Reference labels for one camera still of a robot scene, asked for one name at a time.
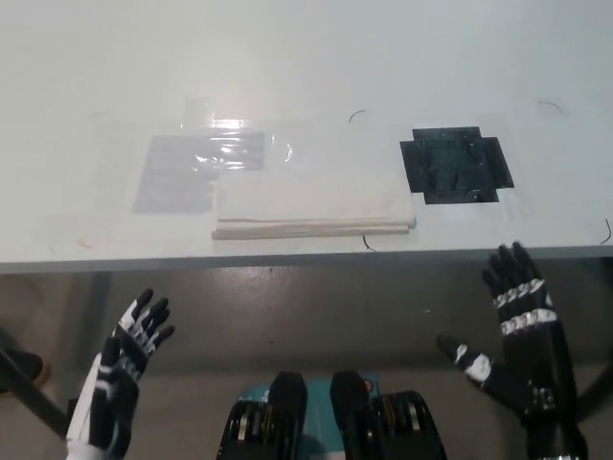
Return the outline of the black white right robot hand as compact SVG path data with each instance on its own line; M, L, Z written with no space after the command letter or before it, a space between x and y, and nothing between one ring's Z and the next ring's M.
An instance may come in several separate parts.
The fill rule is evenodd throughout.
M502 335L503 357L454 336L437 345L467 379L525 424L578 421L578 392L566 334L545 277L519 242L501 245L482 272Z

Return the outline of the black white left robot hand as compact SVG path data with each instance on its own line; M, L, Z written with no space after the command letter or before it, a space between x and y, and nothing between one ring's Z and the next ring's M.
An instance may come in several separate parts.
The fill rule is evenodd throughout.
M140 395L139 380L174 327L169 299L146 288L105 339L74 405L65 437L69 459L123 459Z

